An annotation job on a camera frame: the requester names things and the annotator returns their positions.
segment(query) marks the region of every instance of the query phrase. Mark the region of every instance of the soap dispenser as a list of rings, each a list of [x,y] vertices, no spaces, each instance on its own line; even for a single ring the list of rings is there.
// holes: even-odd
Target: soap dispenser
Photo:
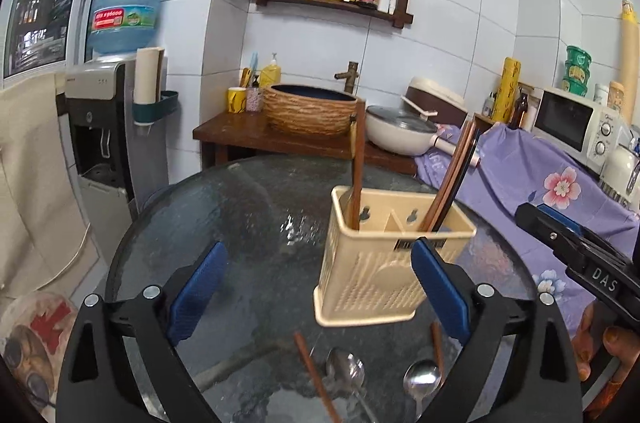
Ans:
[[[267,85],[275,85],[276,83],[280,83],[281,72],[282,70],[280,69],[280,66],[278,65],[278,62],[276,60],[276,53],[273,53],[271,64],[260,71],[260,86],[266,87]]]

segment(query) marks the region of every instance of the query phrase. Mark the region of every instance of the stacked green containers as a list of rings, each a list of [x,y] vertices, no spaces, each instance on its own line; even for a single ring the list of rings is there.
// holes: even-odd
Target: stacked green containers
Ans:
[[[591,56],[587,51],[575,46],[567,46],[562,89],[578,96],[586,96],[587,83],[591,76],[590,65]]]

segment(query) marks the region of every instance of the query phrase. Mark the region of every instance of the person's hand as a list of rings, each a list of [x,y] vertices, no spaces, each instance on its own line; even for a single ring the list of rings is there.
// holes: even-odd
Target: person's hand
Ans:
[[[593,323],[594,304],[591,303],[585,308],[578,330],[571,341],[580,381],[587,380],[591,375],[590,362],[596,349],[593,337],[589,332]],[[605,388],[587,407],[586,412],[592,417],[597,417],[611,402],[640,355],[640,337],[628,329],[607,327],[602,336],[602,343],[611,356],[615,356],[620,360],[620,367]]]

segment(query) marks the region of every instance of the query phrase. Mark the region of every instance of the blue gripper pad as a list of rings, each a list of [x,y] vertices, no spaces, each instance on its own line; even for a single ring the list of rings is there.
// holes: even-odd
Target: blue gripper pad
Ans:
[[[469,309],[443,268],[443,265],[451,269],[458,266],[445,264],[440,256],[434,253],[424,239],[418,239],[411,250],[411,266],[445,332],[465,345],[471,337]]]
[[[540,210],[540,212],[546,213],[546,215],[548,215],[549,217],[555,219],[561,225],[566,226],[567,228],[569,228],[578,237],[582,237],[583,236],[582,235],[582,226],[579,225],[578,223],[576,223],[575,221],[572,221],[571,219],[569,219],[569,217],[567,217],[566,215],[563,215],[562,213],[558,212],[558,210],[555,210],[555,209],[551,208],[551,206],[547,206],[546,204],[540,204],[540,206],[538,206],[537,208]]]
[[[175,347],[195,330],[213,293],[220,287],[226,270],[226,247],[216,243],[202,260],[169,309],[166,337]]]

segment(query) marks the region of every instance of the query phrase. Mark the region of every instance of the metal spoon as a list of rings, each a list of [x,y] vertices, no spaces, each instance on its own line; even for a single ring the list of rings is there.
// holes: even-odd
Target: metal spoon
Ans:
[[[364,383],[364,364],[356,356],[334,347],[329,351],[329,356],[326,359],[326,371],[329,376],[333,376],[341,384],[344,390],[351,392],[356,397],[371,423],[379,423],[378,418],[360,392]]]
[[[415,399],[416,420],[422,416],[422,400],[438,388],[441,379],[442,373],[431,359],[416,361],[407,369],[402,386]]]

